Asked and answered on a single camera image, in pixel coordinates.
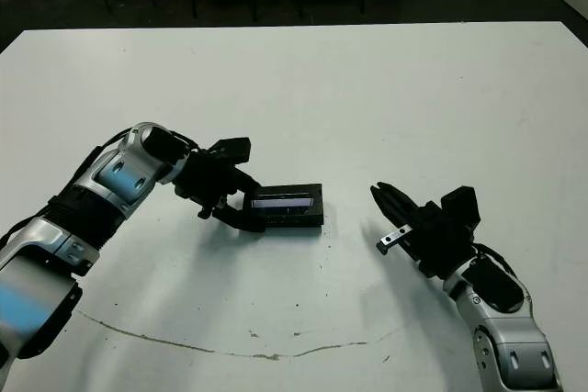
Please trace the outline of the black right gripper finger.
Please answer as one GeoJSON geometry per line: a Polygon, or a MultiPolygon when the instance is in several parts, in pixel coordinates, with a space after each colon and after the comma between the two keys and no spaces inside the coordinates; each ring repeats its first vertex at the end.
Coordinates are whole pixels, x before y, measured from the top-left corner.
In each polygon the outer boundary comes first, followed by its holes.
{"type": "Polygon", "coordinates": [[[390,222],[410,222],[411,214],[419,207],[393,185],[377,182],[376,204],[390,222]]]}
{"type": "Polygon", "coordinates": [[[395,227],[402,227],[409,222],[412,212],[412,200],[396,187],[371,187],[377,206],[395,227]]]}

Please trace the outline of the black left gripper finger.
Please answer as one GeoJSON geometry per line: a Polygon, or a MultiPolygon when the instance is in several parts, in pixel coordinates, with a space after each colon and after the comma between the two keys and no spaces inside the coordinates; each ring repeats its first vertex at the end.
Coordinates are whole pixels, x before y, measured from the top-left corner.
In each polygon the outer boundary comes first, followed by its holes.
{"type": "Polygon", "coordinates": [[[252,176],[241,170],[235,170],[233,172],[233,183],[235,188],[245,195],[254,193],[258,188],[258,182],[252,176]]]}
{"type": "Polygon", "coordinates": [[[231,206],[216,207],[215,218],[237,230],[248,232],[264,232],[266,230],[266,222],[263,218],[231,206]]]}

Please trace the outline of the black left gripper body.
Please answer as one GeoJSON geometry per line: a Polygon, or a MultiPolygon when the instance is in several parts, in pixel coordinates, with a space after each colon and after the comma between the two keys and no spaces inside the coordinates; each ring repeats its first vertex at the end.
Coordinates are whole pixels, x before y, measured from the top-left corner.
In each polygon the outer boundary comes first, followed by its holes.
{"type": "Polygon", "coordinates": [[[198,217],[207,219],[228,194],[237,191],[237,169],[207,152],[191,152],[174,179],[175,194],[201,206],[198,217]]]}

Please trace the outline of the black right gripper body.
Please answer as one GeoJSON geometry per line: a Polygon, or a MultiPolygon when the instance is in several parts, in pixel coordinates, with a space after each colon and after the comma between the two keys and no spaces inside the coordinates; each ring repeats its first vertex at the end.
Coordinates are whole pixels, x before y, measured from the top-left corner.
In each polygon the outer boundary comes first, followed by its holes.
{"type": "Polygon", "coordinates": [[[411,221],[396,227],[379,241],[386,255],[399,245],[426,277],[449,278],[473,257],[469,231],[434,202],[427,202],[411,214],[411,221]]]}

